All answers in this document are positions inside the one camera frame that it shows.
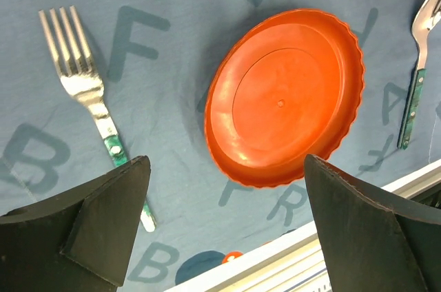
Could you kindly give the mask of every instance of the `plate center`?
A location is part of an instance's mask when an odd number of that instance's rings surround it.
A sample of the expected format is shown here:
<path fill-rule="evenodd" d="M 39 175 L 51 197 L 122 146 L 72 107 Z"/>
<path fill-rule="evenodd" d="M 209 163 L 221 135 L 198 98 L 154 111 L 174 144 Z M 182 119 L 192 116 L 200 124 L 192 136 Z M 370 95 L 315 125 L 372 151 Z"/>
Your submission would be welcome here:
<path fill-rule="evenodd" d="M 233 102 L 234 127 L 248 146 L 260 151 L 292 146 L 311 130 L 323 100 L 324 84 L 315 59 L 303 50 L 273 51 L 253 64 Z"/>

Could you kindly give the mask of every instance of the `cutlery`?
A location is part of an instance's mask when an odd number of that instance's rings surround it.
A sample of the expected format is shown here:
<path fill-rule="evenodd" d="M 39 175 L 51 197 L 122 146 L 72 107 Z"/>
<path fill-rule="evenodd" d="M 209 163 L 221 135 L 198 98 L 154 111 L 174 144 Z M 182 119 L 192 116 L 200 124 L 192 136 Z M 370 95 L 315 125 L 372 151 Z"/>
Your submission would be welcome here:
<path fill-rule="evenodd" d="M 65 40 L 61 24 L 55 9 L 49 11 L 52 25 L 58 39 L 59 49 L 57 49 L 52 31 L 50 29 L 46 13 L 41 10 L 39 16 L 43 26 L 44 35 L 48 42 L 50 55 L 54 61 L 55 69 L 60 78 L 61 84 L 66 92 L 82 106 L 88 109 L 95 121 L 96 127 L 103 139 L 105 147 L 116 167 L 128 161 L 124 151 L 118 131 L 104 103 L 104 84 L 95 66 L 92 53 L 84 35 L 83 27 L 74 6 L 70 6 L 70 14 L 74 22 L 76 36 L 81 45 L 81 50 L 76 42 L 74 31 L 70 25 L 68 14 L 65 8 L 60 8 L 61 20 L 64 25 L 64 32 L 68 37 L 70 49 Z M 152 232 L 155 230 L 155 219 L 150 211 L 147 199 L 144 202 L 141 213 L 141 222 L 145 230 Z"/>
<path fill-rule="evenodd" d="M 426 76 L 427 37 L 440 19 L 441 0 L 426 0 L 413 20 L 412 36 L 418 46 L 418 61 L 411 77 L 398 137 L 398 148 L 400 149 L 406 149 L 409 146 L 416 110 L 420 103 L 422 86 Z"/>

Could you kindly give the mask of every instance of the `white frame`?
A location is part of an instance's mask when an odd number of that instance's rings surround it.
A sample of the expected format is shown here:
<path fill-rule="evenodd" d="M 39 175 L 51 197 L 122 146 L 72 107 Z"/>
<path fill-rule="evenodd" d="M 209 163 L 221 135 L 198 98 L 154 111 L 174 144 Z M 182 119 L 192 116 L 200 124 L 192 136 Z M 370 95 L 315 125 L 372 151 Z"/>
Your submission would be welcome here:
<path fill-rule="evenodd" d="M 441 160 L 383 189 L 412 198 L 441 183 Z M 166 292 L 328 292 L 331 287 L 314 222 Z"/>

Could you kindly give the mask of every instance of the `blue-gray fabric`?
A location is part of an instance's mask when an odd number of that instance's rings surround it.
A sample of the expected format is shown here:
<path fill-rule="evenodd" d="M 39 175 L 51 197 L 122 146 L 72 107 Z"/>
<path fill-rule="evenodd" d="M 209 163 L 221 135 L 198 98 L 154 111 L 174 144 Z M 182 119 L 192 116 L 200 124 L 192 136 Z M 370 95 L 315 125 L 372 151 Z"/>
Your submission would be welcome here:
<path fill-rule="evenodd" d="M 309 222 L 302 181 L 251 190 L 229 182 L 203 135 L 207 88 L 228 50 L 267 17 L 334 13 L 359 36 L 363 103 L 330 161 L 384 185 L 441 158 L 441 28 L 429 36 L 427 79 L 412 142 L 396 149 L 424 0 L 0 0 L 0 211 L 53 196 L 113 168 L 89 113 L 57 78 L 38 11 L 75 5 L 106 103 L 131 157 L 148 155 L 158 220 L 141 226 L 120 291 L 164 291 Z"/>

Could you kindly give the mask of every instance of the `handle rivet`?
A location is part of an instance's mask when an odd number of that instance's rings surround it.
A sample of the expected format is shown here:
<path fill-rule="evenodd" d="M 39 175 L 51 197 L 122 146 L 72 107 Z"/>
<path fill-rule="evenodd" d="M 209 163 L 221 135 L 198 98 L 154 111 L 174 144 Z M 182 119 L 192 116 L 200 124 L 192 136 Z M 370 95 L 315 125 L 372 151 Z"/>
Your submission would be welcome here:
<path fill-rule="evenodd" d="M 110 151 L 112 152 L 112 154 L 120 154 L 121 148 L 118 145 L 115 145 L 110 148 Z"/>

